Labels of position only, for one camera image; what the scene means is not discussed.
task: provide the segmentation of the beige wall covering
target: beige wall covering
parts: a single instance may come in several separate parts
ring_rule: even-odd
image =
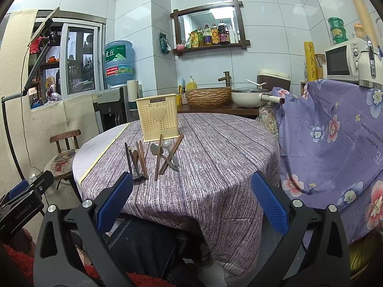
[[[0,95],[8,96],[20,91],[20,75],[23,57],[27,50],[37,9],[15,11],[11,14],[0,51]],[[28,77],[24,67],[22,86]],[[48,104],[33,110],[27,97],[22,98],[26,140],[32,166],[43,170],[45,164],[57,154],[55,144],[49,143],[53,135],[68,130],[80,129],[79,144],[98,134],[91,95],[82,95]],[[39,172],[29,166],[23,135],[20,99],[6,102],[7,118],[15,152],[26,178]],[[16,167],[6,140],[2,114],[0,114],[0,192],[5,193],[18,182]]]

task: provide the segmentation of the white cooking pot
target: white cooking pot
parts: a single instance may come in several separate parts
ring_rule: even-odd
[[[233,89],[231,91],[231,100],[234,104],[244,108],[259,108],[264,106],[268,101],[276,104],[284,104],[285,99],[276,96],[270,96],[269,91],[262,88],[262,84],[254,83],[256,87],[243,87]]]

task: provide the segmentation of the yellow plastic basket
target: yellow plastic basket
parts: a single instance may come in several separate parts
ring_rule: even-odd
[[[176,94],[136,99],[144,142],[177,138],[178,118]]]

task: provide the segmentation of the round table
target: round table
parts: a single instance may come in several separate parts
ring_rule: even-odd
[[[278,185],[278,142],[257,121],[228,114],[178,114],[178,122],[185,136],[176,152],[180,171],[168,167],[154,181],[156,156],[143,143],[149,180],[135,181],[123,212],[202,234],[226,282],[237,285],[254,270],[260,244],[263,211],[250,178],[260,170]],[[95,199],[128,171],[124,143],[135,146],[138,140],[143,136],[135,121],[80,148],[73,175],[83,199]]]

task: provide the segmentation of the heart emblem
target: heart emblem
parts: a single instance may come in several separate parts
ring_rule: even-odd
[[[149,110],[149,114],[156,121],[161,121],[165,117],[166,108],[165,107],[151,108]]]

